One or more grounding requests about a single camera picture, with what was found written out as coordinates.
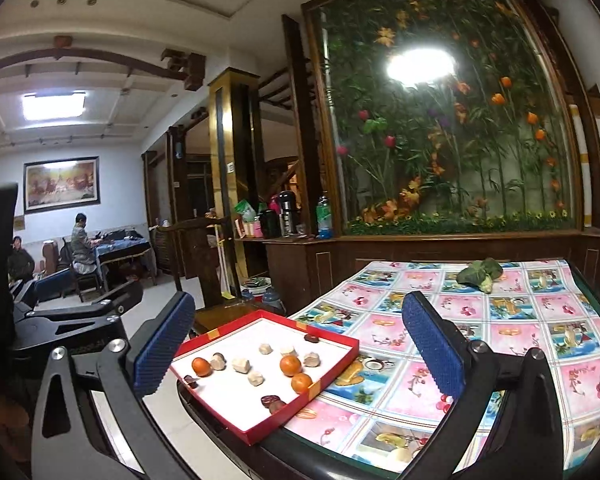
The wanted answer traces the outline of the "green broccoli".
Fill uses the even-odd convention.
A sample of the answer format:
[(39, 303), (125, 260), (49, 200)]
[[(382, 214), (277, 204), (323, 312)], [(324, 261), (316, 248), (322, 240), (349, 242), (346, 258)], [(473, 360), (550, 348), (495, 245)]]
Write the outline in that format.
[(458, 284), (479, 289), (484, 294), (490, 294), (494, 283), (503, 275), (502, 266), (493, 258), (476, 260), (467, 268), (457, 273)]

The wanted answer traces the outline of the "dark red date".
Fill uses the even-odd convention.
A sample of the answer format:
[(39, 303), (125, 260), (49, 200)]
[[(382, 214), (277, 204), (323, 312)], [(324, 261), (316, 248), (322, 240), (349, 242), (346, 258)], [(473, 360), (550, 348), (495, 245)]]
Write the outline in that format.
[(271, 413), (275, 414), (282, 410), (286, 403), (279, 396), (262, 396), (261, 404)]

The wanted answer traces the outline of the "beige fruit piece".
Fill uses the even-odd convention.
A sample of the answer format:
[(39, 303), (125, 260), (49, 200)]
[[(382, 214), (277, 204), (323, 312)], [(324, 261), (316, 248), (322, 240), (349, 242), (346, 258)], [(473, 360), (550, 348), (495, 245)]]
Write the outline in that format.
[(264, 377), (262, 374), (260, 374), (258, 372), (251, 372), (248, 374), (248, 380), (251, 385), (257, 387), (257, 386), (260, 386), (263, 384)]

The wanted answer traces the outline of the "black thermos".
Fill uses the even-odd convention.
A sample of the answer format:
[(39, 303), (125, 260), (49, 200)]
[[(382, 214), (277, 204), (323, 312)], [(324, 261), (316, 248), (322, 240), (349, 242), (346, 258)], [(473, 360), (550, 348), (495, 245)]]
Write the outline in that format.
[(280, 209), (283, 237), (293, 236), (297, 233), (296, 194), (291, 191), (283, 191), (278, 194), (277, 200)]

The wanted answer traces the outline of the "flower garden wall panel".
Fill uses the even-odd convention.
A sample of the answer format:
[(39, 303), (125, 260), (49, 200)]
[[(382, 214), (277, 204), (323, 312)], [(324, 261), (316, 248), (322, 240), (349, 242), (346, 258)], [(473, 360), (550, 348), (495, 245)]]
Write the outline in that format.
[(568, 110), (516, 0), (312, 0), (303, 13), (344, 234), (577, 226)]

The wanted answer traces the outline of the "beige walnut piece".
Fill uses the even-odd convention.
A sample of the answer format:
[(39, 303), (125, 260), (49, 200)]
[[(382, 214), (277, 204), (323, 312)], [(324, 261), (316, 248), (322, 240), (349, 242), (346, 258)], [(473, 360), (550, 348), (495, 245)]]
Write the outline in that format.
[(248, 359), (236, 359), (232, 362), (234, 371), (240, 374), (248, 374), (251, 370), (251, 364)]

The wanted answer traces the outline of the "white ridged fruit piece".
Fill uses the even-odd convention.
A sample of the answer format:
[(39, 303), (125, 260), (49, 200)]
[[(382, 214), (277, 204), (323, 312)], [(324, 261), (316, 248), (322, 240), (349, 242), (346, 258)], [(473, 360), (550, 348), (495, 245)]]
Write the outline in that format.
[(215, 352), (212, 354), (210, 359), (210, 365), (212, 370), (225, 370), (226, 369), (226, 359), (220, 352)]

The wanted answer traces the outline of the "seated person grey shirt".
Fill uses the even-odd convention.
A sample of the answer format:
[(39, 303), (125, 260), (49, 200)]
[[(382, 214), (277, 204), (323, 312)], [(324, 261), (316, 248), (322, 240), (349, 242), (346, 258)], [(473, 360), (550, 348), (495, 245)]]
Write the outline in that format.
[(95, 247), (99, 240), (92, 240), (86, 232), (86, 215), (79, 212), (74, 220), (71, 234), (71, 259), (73, 270), (86, 275), (97, 270)]

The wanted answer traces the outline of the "green white bottle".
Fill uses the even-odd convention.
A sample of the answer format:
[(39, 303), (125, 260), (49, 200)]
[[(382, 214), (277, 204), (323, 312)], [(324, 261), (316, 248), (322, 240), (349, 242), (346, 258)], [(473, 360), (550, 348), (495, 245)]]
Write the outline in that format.
[(323, 195), (316, 205), (317, 236), (321, 240), (332, 238), (332, 207), (328, 197)]

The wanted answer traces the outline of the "orange tangerine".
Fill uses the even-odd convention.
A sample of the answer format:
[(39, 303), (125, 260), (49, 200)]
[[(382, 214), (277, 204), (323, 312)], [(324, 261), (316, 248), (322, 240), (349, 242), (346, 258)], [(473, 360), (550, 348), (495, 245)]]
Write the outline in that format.
[(313, 380), (308, 374), (298, 373), (291, 377), (291, 388), (297, 394), (309, 391), (312, 384)]
[(287, 377), (294, 377), (302, 371), (301, 361), (292, 354), (285, 354), (279, 361), (279, 369)]
[(207, 377), (213, 372), (211, 364), (203, 358), (193, 359), (192, 370), (198, 377)]

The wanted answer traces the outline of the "ceiling light panel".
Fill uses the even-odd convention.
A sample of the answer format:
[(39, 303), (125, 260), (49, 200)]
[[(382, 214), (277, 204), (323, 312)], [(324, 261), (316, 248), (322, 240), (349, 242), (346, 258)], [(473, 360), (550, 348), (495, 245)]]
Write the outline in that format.
[(29, 122), (48, 122), (80, 117), (85, 110), (86, 93), (26, 94), (21, 98), (22, 114)]

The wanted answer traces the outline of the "beige cube piece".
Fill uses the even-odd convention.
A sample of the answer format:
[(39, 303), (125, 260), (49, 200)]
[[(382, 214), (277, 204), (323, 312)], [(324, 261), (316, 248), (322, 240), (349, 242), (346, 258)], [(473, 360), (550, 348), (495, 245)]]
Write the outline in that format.
[(267, 354), (270, 354), (273, 349), (269, 344), (260, 344), (259, 351), (266, 356)]

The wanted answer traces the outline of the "colourful fruit pattern tablecloth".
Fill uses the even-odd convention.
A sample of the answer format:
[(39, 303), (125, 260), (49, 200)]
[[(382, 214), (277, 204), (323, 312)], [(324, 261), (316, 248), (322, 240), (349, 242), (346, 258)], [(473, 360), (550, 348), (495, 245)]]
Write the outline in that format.
[(288, 422), (312, 479), (600, 479), (600, 297), (562, 260), (373, 262), (298, 313), (360, 353)]

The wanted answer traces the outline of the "seated person dark jacket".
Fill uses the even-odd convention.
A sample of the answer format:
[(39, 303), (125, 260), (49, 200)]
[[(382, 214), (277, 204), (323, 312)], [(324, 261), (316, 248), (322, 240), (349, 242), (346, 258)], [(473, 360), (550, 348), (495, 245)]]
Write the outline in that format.
[(31, 255), (23, 248), (20, 236), (12, 239), (12, 252), (7, 259), (8, 275), (13, 281), (32, 280), (35, 263)]

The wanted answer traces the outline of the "beige round piece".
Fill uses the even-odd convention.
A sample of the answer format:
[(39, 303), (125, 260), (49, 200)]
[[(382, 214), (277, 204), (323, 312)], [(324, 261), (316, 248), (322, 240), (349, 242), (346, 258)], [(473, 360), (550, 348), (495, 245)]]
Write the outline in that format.
[(302, 359), (304, 367), (318, 367), (321, 365), (321, 358), (316, 352), (309, 352)]

